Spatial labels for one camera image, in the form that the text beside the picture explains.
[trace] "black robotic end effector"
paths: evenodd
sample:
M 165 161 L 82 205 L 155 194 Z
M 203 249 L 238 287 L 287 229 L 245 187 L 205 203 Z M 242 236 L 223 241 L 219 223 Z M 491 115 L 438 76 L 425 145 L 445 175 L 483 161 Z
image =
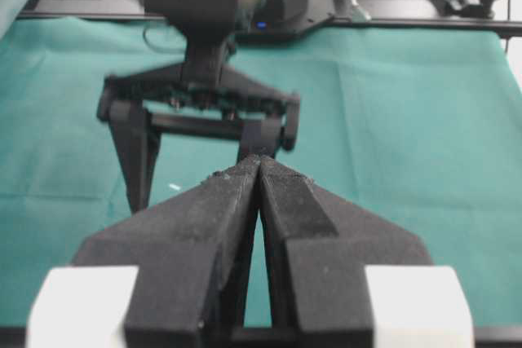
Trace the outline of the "black robotic end effector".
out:
M 365 264 L 431 264 L 418 237 L 269 157 L 249 156 L 87 238 L 73 265 L 139 267 L 127 346 L 234 346 L 258 211 L 273 323 L 258 346 L 285 330 L 293 346 L 370 347 Z
M 241 41 L 284 41 L 303 36 L 335 17 L 334 0 L 267 0 L 250 28 L 238 32 Z
M 264 0 L 145 0 L 187 38 L 183 63 L 128 77 L 107 77 L 98 118 L 109 123 L 133 212 L 148 205 L 162 133 L 239 140 L 238 160 L 249 154 L 275 156 L 294 148 L 300 98 L 256 82 L 225 63 L 233 54 L 232 33 L 248 25 Z M 222 120 L 159 115 L 144 100 L 216 110 Z M 242 119 L 261 113 L 264 119 Z

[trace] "white block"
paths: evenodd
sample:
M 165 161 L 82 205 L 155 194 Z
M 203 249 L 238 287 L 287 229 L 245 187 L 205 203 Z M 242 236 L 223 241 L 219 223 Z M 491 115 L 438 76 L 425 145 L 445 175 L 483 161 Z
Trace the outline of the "white block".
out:
M 125 348 L 138 267 L 52 269 L 29 316 L 27 348 Z
M 451 267 L 367 266 L 374 348 L 472 348 L 473 321 Z

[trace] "black metal frame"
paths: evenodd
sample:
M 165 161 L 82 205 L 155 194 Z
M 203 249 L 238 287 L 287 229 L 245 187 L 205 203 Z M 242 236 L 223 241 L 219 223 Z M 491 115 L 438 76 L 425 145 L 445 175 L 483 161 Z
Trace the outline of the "black metal frame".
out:
M 476 348 L 520 348 L 521 341 L 522 327 L 475 328 Z M 209 348 L 299 348 L 295 331 L 277 328 L 234 328 L 214 343 Z M 0 327 L 0 346 L 24 348 L 25 328 Z
M 371 20 L 354 21 L 352 0 L 334 0 L 335 11 L 325 26 L 345 28 L 426 28 L 493 31 L 501 38 L 522 37 L 522 21 L 492 20 L 488 10 L 491 0 L 485 1 L 481 17 L 452 15 L 446 0 L 357 0 L 360 7 L 372 16 Z M 93 20 L 162 20 L 160 15 L 145 13 L 139 0 L 29 0 L 20 18 L 51 18 L 73 15 Z M 296 38 L 298 30 L 258 29 L 252 26 L 249 34 L 238 34 L 242 40 L 270 41 Z

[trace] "table surface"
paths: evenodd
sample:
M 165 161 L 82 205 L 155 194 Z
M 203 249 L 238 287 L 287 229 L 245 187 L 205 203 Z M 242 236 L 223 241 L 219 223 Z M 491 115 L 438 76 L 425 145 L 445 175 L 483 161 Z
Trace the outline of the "table surface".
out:
M 183 58 L 184 40 L 139 23 L 20 20 L 0 41 L 0 324 L 24 324 L 49 268 L 128 217 L 108 128 L 109 73 Z M 434 30 L 322 29 L 245 46 L 242 72 L 303 98 L 299 140 L 278 160 L 420 235 L 456 268 L 477 325 L 522 323 L 522 97 L 498 38 Z M 152 203 L 234 164 L 237 144 L 162 140 Z M 257 230 L 246 323 L 268 325 Z

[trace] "textured black surface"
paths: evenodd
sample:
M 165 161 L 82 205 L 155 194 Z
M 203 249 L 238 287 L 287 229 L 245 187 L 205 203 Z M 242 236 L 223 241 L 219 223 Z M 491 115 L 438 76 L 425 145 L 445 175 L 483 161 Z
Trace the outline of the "textured black surface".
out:
M 369 346 L 364 266 L 431 264 L 422 241 L 269 158 L 260 181 L 273 323 L 303 346 Z
M 139 266 L 125 320 L 132 346 L 153 333 L 200 346 L 206 324 L 241 323 L 258 167 L 258 158 L 247 158 L 84 241 L 74 265 Z

